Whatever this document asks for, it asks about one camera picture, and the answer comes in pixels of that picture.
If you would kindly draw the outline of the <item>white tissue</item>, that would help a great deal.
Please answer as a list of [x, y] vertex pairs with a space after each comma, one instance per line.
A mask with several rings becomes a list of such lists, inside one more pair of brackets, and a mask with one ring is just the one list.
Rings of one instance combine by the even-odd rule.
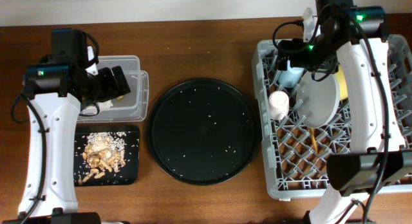
[[97, 102], [97, 105], [100, 110], [107, 110], [111, 107], [113, 107], [113, 103], [111, 100], [105, 101], [105, 102]]

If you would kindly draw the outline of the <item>yellow bowl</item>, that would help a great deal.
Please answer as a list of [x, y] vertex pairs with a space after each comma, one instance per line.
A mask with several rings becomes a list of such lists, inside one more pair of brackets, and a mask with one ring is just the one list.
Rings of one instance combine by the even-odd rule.
[[338, 65], [338, 70], [334, 75], [339, 85], [340, 100], [347, 99], [348, 98], [347, 85], [346, 85], [346, 80], [344, 78], [344, 73], [343, 73], [341, 65]]

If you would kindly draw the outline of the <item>blue cup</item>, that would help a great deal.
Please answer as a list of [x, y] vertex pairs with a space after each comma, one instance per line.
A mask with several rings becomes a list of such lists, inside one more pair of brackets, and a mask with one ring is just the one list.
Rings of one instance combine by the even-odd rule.
[[289, 60], [286, 62], [286, 70], [281, 70], [278, 78], [279, 85], [284, 88], [293, 88], [301, 79], [304, 68], [292, 67]]

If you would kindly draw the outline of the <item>grey plate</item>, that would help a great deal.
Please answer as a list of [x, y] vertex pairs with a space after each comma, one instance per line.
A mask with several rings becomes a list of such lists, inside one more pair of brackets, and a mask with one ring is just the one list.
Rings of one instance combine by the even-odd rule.
[[317, 82], [311, 73], [305, 73], [299, 83], [296, 101], [302, 101], [297, 108], [299, 117], [305, 116], [303, 124], [309, 128], [327, 125], [337, 112], [340, 102], [339, 83], [334, 75]]

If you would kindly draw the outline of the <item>pink cup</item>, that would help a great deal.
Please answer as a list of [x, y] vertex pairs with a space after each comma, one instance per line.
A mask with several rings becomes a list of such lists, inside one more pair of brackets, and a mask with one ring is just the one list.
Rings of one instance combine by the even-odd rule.
[[274, 91], [268, 98], [270, 118], [280, 121], [287, 116], [289, 111], [289, 97], [283, 91]]

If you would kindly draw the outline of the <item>peanut shell food scraps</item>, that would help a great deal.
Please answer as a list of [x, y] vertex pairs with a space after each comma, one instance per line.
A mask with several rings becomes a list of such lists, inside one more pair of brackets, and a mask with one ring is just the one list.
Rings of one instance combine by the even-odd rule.
[[81, 154], [86, 172], [79, 175], [77, 183], [83, 185], [92, 178], [100, 179], [109, 173], [118, 175], [125, 161], [126, 132], [90, 133]]

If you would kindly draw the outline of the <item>wooden chopstick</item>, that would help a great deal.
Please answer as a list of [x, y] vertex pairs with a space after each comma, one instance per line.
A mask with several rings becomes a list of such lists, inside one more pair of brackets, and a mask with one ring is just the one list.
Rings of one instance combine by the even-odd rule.
[[317, 154], [319, 152], [319, 148], [315, 137], [315, 130], [313, 128], [310, 128], [309, 131], [314, 151]]

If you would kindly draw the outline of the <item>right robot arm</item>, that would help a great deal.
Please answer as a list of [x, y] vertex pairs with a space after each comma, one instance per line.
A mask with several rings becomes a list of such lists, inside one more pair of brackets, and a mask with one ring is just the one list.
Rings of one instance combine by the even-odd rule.
[[300, 39], [274, 41], [281, 71], [302, 68], [325, 77], [342, 68], [351, 115], [348, 154], [327, 159], [329, 186], [305, 223], [344, 223], [375, 195], [411, 172], [411, 150], [397, 123], [388, 73], [388, 24], [381, 6], [353, 0], [315, 0], [317, 13], [295, 22]]

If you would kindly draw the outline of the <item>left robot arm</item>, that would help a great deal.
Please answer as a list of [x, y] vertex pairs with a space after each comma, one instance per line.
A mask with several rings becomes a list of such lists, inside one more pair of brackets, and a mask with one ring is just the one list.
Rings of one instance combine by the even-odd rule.
[[52, 53], [27, 68], [18, 99], [28, 107], [30, 152], [14, 223], [101, 223], [79, 212], [73, 182], [75, 129], [81, 111], [130, 92], [122, 68], [96, 69], [99, 45], [88, 33], [51, 33]]

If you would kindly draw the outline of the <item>grey dishwasher rack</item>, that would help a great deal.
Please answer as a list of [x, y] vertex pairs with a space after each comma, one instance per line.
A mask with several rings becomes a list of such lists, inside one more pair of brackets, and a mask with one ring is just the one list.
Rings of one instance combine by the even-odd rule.
[[[389, 36], [388, 73], [397, 124], [411, 148], [411, 49], [399, 34]], [[297, 114], [301, 103], [295, 100], [299, 86], [286, 89], [278, 84], [280, 73], [274, 68], [277, 55], [271, 40], [260, 41], [252, 58], [254, 93], [259, 104], [263, 140], [263, 163], [267, 192], [273, 199], [289, 201], [321, 197], [328, 186], [326, 160], [331, 154], [349, 153], [350, 107], [339, 102], [327, 126], [315, 129], [319, 152], [312, 145], [310, 131]], [[288, 116], [274, 121], [268, 111], [268, 97], [274, 91], [289, 96]]]

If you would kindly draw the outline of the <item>clear plastic bin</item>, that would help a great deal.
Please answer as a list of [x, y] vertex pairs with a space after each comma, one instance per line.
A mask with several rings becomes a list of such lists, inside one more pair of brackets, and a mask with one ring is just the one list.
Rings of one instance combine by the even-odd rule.
[[141, 122], [146, 118], [149, 100], [149, 76], [140, 69], [140, 60], [135, 55], [112, 55], [99, 57], [98, 69], [121, 66], [131, 92], [120, 100], [112, 99], [113, 107], [100, 110], [98, 115], [95, 106], [82, 111], [78, 117], [79, 124]]

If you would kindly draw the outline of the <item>black rectangular tray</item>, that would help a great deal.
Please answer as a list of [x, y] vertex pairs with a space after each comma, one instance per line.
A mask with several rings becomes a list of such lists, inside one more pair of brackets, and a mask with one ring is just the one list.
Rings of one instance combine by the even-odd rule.
[[77, 127], [74, 185], [131, 185], [136, 182], [139, 145], [140, 130], [134, 125]]

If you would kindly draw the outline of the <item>round black tray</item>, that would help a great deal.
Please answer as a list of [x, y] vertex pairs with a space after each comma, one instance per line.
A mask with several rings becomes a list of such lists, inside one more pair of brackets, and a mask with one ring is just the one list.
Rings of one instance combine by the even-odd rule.
[[192, 79], [168, 89], [151, 111], [147, 144], [169, 176], [214, 185], [237, 176], [262, 140], [258, 114], [238, 88], [217, 79]]

